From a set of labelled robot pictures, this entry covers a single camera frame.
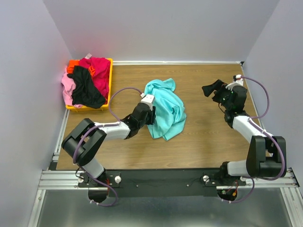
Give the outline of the turquoise t shirt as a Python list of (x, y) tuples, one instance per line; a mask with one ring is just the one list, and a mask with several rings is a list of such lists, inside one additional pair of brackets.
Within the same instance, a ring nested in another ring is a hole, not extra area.
[(179, 135), (186, 123), (187, 115), (183, 101), (175, 94), (174, 79), (155, 79), (146, 84), (144, 93), (153, 95), (156, 107), (155, 122), (148, 126), (153, 139), (163, 138), (165, 141)]

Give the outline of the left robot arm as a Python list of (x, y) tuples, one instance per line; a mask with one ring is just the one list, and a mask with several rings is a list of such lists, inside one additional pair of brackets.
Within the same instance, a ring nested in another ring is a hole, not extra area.
[(130, 139), (145, 125), (155, 123), (156, 107), (139, 103), (131, 114), (118, 122), (96, 124), (91, 119), (83, 119), (63, 140), (62, 149), (89, 174), (89, 182), (101, 186), (106, 179), (105, 168), (95, 158), (104, 141)]

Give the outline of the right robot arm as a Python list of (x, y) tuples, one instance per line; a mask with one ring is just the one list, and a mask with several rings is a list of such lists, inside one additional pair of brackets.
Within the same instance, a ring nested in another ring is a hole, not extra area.
[(242, 161), (223, 162), (215, 178), (223, 185), (229, 185), (235, 177), (251, 177), (273, 181), (286, 174), (286, 140), (274, 136), (258, 126), (253, 117), (244, 110), (248, 90), (241, 75), (232, 83), (221, 80), (202, 87), (206, 97), (223, 106), (225, 122), (250, 144), (247, 158)]

